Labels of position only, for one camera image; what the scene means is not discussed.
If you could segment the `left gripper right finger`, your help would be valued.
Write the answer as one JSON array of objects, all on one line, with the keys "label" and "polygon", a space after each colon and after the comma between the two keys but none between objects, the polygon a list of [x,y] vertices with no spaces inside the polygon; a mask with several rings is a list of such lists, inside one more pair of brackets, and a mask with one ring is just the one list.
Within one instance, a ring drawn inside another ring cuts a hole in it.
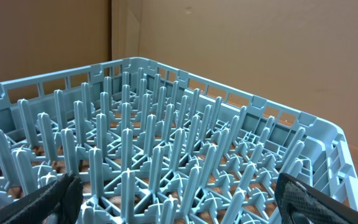
[{"label": "left gripper right finger", "polygon": [[287,174],[278,176],[275,201],[284,224],[356,224],[358,212]]}]

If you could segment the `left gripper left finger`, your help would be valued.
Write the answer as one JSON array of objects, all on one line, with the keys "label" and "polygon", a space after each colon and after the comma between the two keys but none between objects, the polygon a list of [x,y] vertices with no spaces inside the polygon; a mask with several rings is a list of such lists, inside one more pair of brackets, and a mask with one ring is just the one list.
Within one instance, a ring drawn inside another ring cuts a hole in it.
[{"label": "left gripper left finger", "polygon": [[74,224],[83,202],[83,183],[80,176],[69,173],[24,198],[0,209],[1,223],[52,223]]}]

